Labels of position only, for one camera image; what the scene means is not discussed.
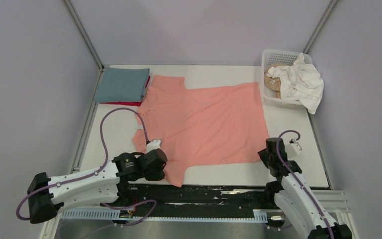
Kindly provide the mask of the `salmon pink t-shirt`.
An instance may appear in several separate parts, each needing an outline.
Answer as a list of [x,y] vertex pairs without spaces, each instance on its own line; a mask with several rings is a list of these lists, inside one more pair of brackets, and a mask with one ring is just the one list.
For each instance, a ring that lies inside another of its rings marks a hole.
[[166,179],[177,187],[193,166],[258,161],[269,137],[255,82],[187,89],[183,77],[155,75],[138,114],[136,151],[159,139]]

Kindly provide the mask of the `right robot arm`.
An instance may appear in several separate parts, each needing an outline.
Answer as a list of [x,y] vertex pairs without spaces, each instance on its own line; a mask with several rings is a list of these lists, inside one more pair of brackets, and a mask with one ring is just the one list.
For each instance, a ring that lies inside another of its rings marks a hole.
[[339,224],[321,205],[308,186],[299,165],[288,160],[284,141],[266,139],[265,149],[258,153],[275,181],[265,186],[264,201],[281,209],[303,239],[351,239],[346,224]]

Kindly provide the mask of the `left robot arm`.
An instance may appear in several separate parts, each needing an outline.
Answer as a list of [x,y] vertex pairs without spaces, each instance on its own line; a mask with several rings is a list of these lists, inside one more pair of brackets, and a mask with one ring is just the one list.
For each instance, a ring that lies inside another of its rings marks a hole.
[[164,179],[167,162],[166,154],[157,148],[147,153],[122,153],[104,167],[75,174],[49,177],[39,173],[27,190],[28,220],[39,224],[61,212],[94,204],[127,206],[133,202],[129,183],[141,178]]

